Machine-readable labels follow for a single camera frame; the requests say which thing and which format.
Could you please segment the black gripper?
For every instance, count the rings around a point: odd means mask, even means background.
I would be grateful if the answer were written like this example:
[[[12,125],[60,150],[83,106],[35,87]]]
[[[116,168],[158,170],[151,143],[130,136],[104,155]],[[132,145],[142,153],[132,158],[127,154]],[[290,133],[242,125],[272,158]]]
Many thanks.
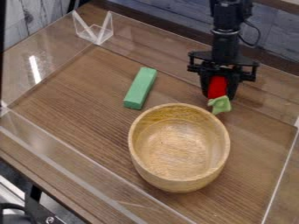
[[[259,63],[240,53],[234,59],[215,60],[211,52],[188,52],[190,65],[187,70],[200,76],[200,88],[208,96],[210,81],[212,76],[228,78],[228,98],[232,100],[242,81],[255,81]]]

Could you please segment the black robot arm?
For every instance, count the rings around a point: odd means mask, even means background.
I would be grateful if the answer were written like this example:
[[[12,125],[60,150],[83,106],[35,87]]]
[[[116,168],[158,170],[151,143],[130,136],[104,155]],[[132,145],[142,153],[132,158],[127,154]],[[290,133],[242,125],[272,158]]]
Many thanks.
[[[227,96],[231,100],[239,83],[255,81],[259,63],[242,55],[240,26],[252,16],[252,0],[210,0],[212,45],[208,52],[190,51],[187,70],[200,76],[203,95],[214,100]]]

